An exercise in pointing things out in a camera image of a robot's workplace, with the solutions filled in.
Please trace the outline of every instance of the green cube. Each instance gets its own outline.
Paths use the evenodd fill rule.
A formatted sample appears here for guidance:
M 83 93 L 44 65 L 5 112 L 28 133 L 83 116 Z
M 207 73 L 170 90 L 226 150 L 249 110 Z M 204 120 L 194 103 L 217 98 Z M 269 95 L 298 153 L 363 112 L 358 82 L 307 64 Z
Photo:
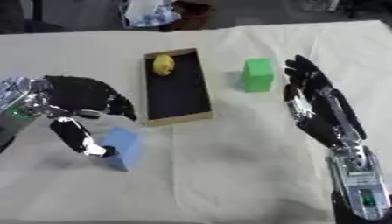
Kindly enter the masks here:
M 248 59 L 242 72 L 242 83 L 247 92 L 270 91 L 274 71 L 269 59 Z

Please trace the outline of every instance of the white tablecloth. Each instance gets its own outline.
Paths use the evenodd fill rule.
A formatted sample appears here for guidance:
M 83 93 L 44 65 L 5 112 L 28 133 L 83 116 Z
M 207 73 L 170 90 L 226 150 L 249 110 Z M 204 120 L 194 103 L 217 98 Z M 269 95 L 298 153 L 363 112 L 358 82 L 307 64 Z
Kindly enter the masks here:
M 392 35 L 378 21 L 282 24 L 216 31 L 102 31 L 0 36 L 0 75 L 96 78 L 142 114 L 143 56 L 196 47 L 215 118 L 145 128 L 125 118 L 83 121 L 140 133 L 129 172 L 68 149 L 42 118 L 0 155 L 0 220 L 332 223 L 325 149 L 294 126 L 282 101 L 284 61 L 310 58 L 342 90 L 392 183 Z M 268 93 L 244 93 L 244 61 L 269 58 Z

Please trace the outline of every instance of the tennis ball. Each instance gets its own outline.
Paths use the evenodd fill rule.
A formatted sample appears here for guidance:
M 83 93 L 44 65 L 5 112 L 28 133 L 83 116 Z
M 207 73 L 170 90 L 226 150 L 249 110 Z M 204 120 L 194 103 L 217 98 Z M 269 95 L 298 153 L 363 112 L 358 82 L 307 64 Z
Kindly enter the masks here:
M 174 59 L 167 54 L 159 55 L 154 59 L 152 67 L 157 75 L 169 75 L 174 70 Z

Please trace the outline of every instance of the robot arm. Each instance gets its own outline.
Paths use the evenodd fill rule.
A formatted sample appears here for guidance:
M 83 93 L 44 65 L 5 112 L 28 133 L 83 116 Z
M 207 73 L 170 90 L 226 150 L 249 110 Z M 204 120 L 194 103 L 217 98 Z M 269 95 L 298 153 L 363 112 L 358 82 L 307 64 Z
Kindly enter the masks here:
M 73 150 L 97 157 L 112 156 L 116 149 L 95 144 L 89 132 L 72 118 L 96 119 L 100 113 L 136 120 L 130 101 L 98 80 L 64 76 L 9 78 L 0 83 L 0 146 L 5 148 L 36 118 L 47 116 L 54 119 L 51 129 Z
M 286 61 L 284 89 L 296 125 L 329 149 L 337 223 L 392 223 L 389 194 L 367 135 L 344 95 L 308 59 Z

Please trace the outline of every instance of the floor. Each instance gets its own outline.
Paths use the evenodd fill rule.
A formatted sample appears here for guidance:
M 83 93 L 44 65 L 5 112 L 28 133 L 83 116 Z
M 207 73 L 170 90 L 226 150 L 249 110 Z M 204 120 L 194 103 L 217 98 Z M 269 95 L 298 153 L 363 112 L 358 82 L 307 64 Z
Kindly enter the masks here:
M 290 23 L 316 23 L 347 21 L 343 12 L 305 12 L 303 0 L 203 0 L 217 11 L 208 22 L 207 29 L 237 25 L 270 25 Z M 30 0 L 22 0 L 29 18 Z M 70 31 L 99 31 L 122 29 L 118 16 L 118 0 L 44 0 L 44 20 L 61 25 Z M 392 24 L 386 13 L 367 13 L 357 19 L 378 18 Z

